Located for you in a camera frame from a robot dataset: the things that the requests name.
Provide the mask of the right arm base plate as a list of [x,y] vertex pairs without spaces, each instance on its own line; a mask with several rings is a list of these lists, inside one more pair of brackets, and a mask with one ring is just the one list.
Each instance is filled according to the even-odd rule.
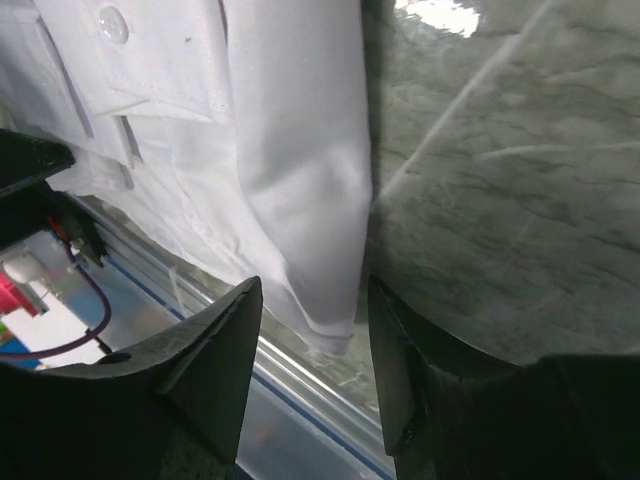
[[90,215],[47,179],[75,164],[71,150],[58,142],[12,130],[1,131],[1,248],[50,230],[101,267],[105,243]]

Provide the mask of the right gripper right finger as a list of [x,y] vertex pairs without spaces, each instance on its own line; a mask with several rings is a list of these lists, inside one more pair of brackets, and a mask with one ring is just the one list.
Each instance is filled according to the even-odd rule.
[[516,365],[415,312],[377,278],[369,337],[386,453],[400,479],[635,479],[639,358]]

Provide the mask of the white long sleeve shirt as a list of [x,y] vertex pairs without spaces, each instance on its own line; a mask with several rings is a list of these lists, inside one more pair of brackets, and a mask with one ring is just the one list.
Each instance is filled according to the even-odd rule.
[[309,347],[354,329],[372,194],[356,1],[5,1],[1,108],[48,180],[123,211]]

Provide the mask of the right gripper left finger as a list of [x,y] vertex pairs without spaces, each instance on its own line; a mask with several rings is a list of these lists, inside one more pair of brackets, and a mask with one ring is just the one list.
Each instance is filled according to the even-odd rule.
[[249,278],[93,364],[1,367],[5,479],[221,479],[234,464],[263,307]]

